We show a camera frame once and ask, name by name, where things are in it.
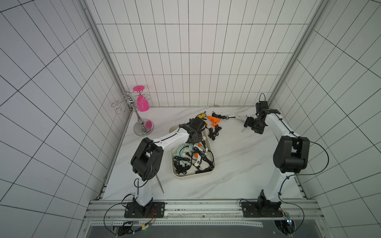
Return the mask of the cream storage tray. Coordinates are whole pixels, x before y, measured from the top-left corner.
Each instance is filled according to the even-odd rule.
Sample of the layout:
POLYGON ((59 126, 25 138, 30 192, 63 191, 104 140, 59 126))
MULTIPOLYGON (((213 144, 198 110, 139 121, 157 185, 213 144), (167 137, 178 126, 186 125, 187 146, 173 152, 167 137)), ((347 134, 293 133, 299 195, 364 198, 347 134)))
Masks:
MULTIPOLYGON (((215 160, 215 156, 213 154, 211 144, 209 141, 208 130, 204 130, 202 134, 203 134, 204 141, 202 141, 201 143, 203 143, 205 148, 207 149, 206 155, 209 159, 209 165, 210 165, 210 171, 207 173, 210 173, 216 168, 216 160, 215 160)), ((192 161, 192 152, 193 152, 192 147, 193 147, 193 145, 194 144, 191 144, 191 143, 182 143, 182 144, 180 144, 180 145, 178 145, 175 148, 170 150, 171 161, 172 161, 172 171, 173 171, 173 174, 178 178, 188 178, 190 176, 200 176, 202 174, 206 174, 206 173, 201 173, 201 174, 195 173, 196 168, 192 165, 192 163, 193 163, 193 161, 192 161), (190 152, 186 153, 188 158, 183 158, 183 157, 178 157, 178 156, 173 157, 173 153, 180 146, 183 146, 183 145, 185 145, 185 146, 189 145, 190 152)), ((208 165, 206 162, 202 162, 200 168, 204 169, 207 166, 208 165)))

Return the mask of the white Greeler glue gun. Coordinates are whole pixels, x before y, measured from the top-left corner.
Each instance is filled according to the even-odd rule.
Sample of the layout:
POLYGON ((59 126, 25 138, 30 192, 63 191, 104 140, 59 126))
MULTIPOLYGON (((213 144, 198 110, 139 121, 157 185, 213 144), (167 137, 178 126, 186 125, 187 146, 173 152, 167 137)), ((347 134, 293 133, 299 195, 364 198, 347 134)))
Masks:
POLYGON ((212 116, 217 118, 217 119, 223 119, 223 120, 236 119, 236 120, 243 122, 243 127, 242 127, 241 132, 244 132, 246 130, 246 128, 248 127, 249 121, 251 121, 253 119, 253 117, 242 116, 242 115, 238 115, 238 114, 236 114, 235 116, 227 116, 227 115, 220 115, 220 114, 217 114, 215 112, 212 112, 212 116))

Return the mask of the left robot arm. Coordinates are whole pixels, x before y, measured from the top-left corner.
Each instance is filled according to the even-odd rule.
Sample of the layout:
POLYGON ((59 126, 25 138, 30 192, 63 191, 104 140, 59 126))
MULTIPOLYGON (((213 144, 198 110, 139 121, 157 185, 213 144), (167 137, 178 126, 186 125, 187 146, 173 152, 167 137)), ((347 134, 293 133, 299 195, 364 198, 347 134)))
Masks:
POLYGON ((184 143, 201 142, 202 131, 205 128, 205 120, 195 117, 186 124, 180 124, 166 136, 154 140, 146 137, 140 142, 131 160, 133 172, 145 182, 142 187, 137 188, 137 190, 141 190, 138 191, 137 198, 134 200, 138 208, 148 209, 150 207, 152 201, 150 180, 157 175, 164 153, 184 143))

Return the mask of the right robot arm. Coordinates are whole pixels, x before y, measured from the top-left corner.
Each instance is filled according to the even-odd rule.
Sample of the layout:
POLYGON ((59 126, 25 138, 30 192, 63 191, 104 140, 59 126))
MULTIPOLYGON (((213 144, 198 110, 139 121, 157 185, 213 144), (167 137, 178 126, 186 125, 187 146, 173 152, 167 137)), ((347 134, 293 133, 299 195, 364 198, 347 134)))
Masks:
POLYGON ((307 167, 310 140, 297 134, 282 118, 277 109, 270 109, 267 101, 256 103, 256 118, 248 117, 244 127, 255 133, 263 134, 269 127, 277 139, 277 147, 273 154, 274 172, 270 182, 258 197, 258 211, 277 211, 281 206, 281 195, 291 177, 307 167))

